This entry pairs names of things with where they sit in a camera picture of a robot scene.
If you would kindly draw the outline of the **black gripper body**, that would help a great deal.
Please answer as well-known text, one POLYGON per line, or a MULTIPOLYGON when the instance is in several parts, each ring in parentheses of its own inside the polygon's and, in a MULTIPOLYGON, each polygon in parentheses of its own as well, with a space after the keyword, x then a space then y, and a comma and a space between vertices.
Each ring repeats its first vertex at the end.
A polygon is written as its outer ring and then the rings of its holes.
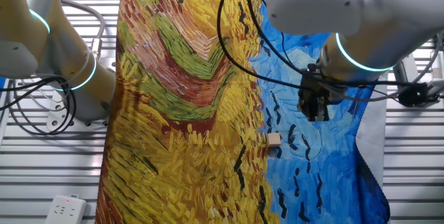
POLYGON ((337 105, 345 96, 347 87, 337 84, 321 71, 321 63, 309 63, 303 70, 298 92, 298 109, 301 112, 327 112, 329 105, 337 105))

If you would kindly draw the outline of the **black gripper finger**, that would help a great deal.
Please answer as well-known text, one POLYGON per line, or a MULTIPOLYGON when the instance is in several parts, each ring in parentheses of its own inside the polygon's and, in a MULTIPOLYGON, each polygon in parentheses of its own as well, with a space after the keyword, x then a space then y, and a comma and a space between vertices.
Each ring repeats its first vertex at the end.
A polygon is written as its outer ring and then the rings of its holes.
POLYGON ((308 120, 316 119, 316 104, 315 103, 304 103, 302 105, 302 113, 307 117, 308 120))
POLYGON ((317 121, 329 121, 329 113, 328 108, 326 104, 319 104, 318 105, 318 116, 317 121))

